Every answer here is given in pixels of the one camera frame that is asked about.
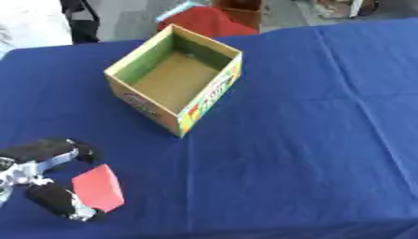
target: table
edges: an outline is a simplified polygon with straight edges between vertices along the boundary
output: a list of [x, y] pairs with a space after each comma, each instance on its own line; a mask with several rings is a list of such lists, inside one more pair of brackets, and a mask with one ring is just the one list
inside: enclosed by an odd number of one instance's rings
[[[416, 238], [417, 28], [409, 19], [222, 38], [244, 51], [243, 76], [183, 139], [105, 81], [142, 41], [12, 51], [0, 63], [0, 147], [86, 141], [126, 204], [80, 224], [17, 188], [0, 211], [2, 238]], [[68, 185], [89, 169], [49, 176]]]

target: cardboard box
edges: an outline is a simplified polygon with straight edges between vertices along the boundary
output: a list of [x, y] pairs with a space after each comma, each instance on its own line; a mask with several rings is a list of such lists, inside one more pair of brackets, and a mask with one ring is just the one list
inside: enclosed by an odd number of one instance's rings
[[104, 73], [117, 97], [182, 137], [241, 75], [242, 56], [171, 25]]

